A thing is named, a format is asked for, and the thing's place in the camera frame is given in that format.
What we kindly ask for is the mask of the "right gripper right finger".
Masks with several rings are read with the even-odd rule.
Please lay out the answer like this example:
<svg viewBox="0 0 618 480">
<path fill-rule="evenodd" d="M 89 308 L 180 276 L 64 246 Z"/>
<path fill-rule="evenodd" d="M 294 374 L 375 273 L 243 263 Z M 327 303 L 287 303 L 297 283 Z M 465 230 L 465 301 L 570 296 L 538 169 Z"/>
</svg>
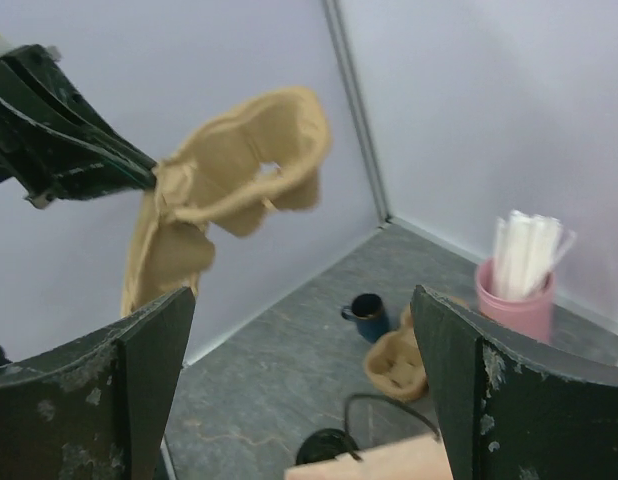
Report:
<svg viewBox="0 0 618 480">
<path fill-rule="evenodd" d="M 411 311 L 454 478 L 618 479 L 618 367 L 422 285 Z"/>
</svg>

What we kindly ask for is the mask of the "cardboard cup carrier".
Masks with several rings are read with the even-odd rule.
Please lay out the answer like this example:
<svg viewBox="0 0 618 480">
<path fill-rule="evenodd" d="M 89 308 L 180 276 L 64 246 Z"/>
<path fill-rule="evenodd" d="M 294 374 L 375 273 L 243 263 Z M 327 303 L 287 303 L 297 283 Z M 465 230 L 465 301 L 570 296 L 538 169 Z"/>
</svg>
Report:
<svg viewBox="0 0 618 480">
<path fill-rule="evenodd" d="M 320 167 L 332 144 L 317 94 L 276 89 L 195 130 L 152 172 L 129 243 L 120 314 L 182 286 L 198 289 L 215 258 L 207 237 L 216 225 L 253 234 L 272 211 L 315 207 Z"/>
</svg>

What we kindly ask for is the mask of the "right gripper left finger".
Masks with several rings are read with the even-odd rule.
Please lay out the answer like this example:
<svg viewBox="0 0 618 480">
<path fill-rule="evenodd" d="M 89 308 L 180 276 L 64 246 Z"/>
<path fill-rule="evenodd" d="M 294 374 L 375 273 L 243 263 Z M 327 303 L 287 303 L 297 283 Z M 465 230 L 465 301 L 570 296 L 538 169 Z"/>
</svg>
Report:
<svg viewBox="0 0 618 480">
<path fill-rule="evenodd" d="M 189 340 L 183 287 L 0 367 L 0 479 L 151 479 Z"/>
</svg>

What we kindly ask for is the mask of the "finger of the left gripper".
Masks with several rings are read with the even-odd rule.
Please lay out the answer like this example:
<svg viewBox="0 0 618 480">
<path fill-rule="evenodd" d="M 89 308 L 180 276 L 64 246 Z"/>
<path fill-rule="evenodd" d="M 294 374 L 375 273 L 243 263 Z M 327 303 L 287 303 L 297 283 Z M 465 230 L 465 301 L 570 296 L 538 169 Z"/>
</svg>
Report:
<svg viewBox="0 0 618 480">
<path fill-rule="evenodd" d="M 155 161 L 121 137 L 41 45 L 0 56 L 0 153 L 36 160 L 55 193 L 149 190 Z"/>
<path fill-rule="evenodd" d="M 54 183 L 48 172 L 36 161 L 17 154 L 0 153 L 0 183 L 17 180 L 26 190 L 25 199 L 37 209 L 45 209 L 57 199 Z"/>
</svg>

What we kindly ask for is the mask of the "orange paper gift bag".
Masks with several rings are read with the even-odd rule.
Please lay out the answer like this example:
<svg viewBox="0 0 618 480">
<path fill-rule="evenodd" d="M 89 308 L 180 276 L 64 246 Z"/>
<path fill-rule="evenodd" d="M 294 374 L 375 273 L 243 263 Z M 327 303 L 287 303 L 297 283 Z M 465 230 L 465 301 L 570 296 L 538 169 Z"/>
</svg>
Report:
<svg viewBox="0 0 618 480">
<path fill-rule="evenodd" d="M 344 401 L 341 430 L 351 433 L 350 411 L 359 400 L 389 404 L 418 420 L 425 434 L 370 449 L 342 454 L 333 460 L 292 466 L 286 479 L 451 479 L 453 477 L 442 433 L 438 426 L 413 407 L 398 400 L 371 393 L 354 393 Z"/>
</svg>

